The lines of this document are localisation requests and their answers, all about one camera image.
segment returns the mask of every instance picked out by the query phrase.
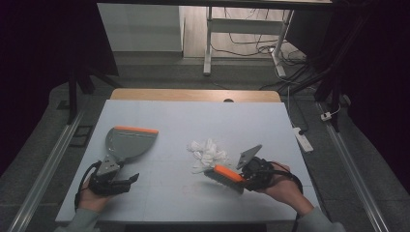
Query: metal frame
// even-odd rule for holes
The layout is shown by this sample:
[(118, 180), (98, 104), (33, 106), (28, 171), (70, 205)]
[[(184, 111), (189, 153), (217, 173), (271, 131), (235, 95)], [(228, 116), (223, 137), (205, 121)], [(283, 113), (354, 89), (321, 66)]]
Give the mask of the metal frame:
[(291, 11), (284, 21), (267, 21), (267, 20), (243, 20), (230, 18), (212, 18), (212, 7), (207, 8), (207, 37), (204, 58), (204, 75), (211, 74), (212, 33), (236, 33), (236, 34), (257, 34), (257, 35), (276, 35), (278, 42), (275, 50), (272, 52), (272, 58), (279, 74), (279, 77), (285, 77), (283, 66), (279, 63), (278, 57), (281, 45), (286, 34)]
[[(316, 106), (319, 112), (323, 113), (322, 106), (319, 102), (316, 103)], [(330, 123), (326, 123), (326, 128), (332, 141), (334, 142), (337, 152), (340, 156), (340, 159), (346, 169), (347, 174), (350, 177), (350, 180), (358, 193), (359, 198), (364, 204), (365, 210), (367, 212), (368, 218), (370, 219), (371, 224), (373, 225), (374, 231), (376, 232), (388, 232), (389, 226), (386, 223), (380, 209), (378, 208), (376, 201), (368, 189), (365, 180), (363, 180), (362, 175), (359, 171), (359, 168), (356, 166), (352, 156), (350, 155), (349, 149), (344, 143), (343, 137), (340, 132), (336, 131)]]
[(73, 119), (73, 123), (66, 125), (61, 133), (57, 143), (51, 151), (47, 161), (45, 162), (42, 171), (36, 179), (36, 182), (31, 187), (18, 213), (15, 215), (8, 232), (25, 231), (32, 216), (36, 212), (37, 207), (42, 200), (42, 197), (48, 187), (55, 170), (60, 163), (61, 158), (69, 146), (70, 140), (75, 133), (75, 130), (84, 115), (85, 109), (88, 106), (89, 97), (86, 97), (85, 103), (82, 105), (79, 113)]

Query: person's right hand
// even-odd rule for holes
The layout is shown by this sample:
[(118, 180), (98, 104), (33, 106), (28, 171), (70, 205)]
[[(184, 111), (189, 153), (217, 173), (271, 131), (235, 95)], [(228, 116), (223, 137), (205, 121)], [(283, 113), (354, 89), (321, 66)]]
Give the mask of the person's right hand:
[[(289, 166), (281, 163), (272, 163), (275, 170), (290, 171)], [(285, 203), (295, 209), (299, 215), (304, 216), (313, 210), (311, 203), (302, 195), (295, 182), (286, 176), (275, 174), (272, 178), (272, 186), (259, 189), (257, 192), (265, 193), (275, 200)]]
[(90, 178), (82, 185), (82, 191), (78, 208), (91, 210), (100, 213), (105, 207), (106, 203), (113, 197), (96, 195), (89, 188)]

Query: table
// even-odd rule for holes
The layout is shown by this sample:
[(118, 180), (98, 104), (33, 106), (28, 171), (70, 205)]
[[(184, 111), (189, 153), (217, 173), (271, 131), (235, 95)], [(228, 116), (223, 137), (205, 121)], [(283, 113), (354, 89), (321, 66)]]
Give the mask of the table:
[[(223, 102), (230, 98), (234, 102)], [(106, 153), (104, 139), (113, 126), (159, 130), (153, 147), (119, 173), (140, 173), (130, 192), (112, 199), (100, 219), (131, 223), (249, 223), (293, 220), (295, 211), (265, 194), (236, 191), (203, 174), (192, 174), (187, 151), (193, 140), (212, 137), (228, 153), (234, 169), (241, 152), (261, 143), (265, 160), (289, 164), (319, 206), (284, 104), (275, 92), (225, 90), (117, 89), (105, 103), (57, 221), (73, 218), (73, 197), (85, 169)]]

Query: sleeve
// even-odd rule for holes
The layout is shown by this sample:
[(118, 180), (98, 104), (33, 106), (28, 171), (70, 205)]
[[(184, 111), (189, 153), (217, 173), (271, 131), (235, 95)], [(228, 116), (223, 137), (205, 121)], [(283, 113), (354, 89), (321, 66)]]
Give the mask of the sleeve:
[(331, 223), (317, 207), (300, 218), (298, 223), (299, 232), (345, 232), (342, 224)]
[(54, 232), (99, 232), (100, 229), (95, 229), (99, 213), (77, 209), (75, 216), (67, 227), (58, 227)]

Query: crumpled tissue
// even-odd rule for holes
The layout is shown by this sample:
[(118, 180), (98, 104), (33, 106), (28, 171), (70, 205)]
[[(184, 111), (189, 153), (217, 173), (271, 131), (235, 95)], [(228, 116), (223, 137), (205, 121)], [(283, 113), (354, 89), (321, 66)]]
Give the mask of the crumpled tissue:
[(188, 150), (196, 158), (192, 173), (203, 172), (214, 167), (217, 163), (225, 163), (228, 160), (227, 153), (220, 150), (212, 138), (208, 138), (204, 144), (193, 141), (188, 145)]

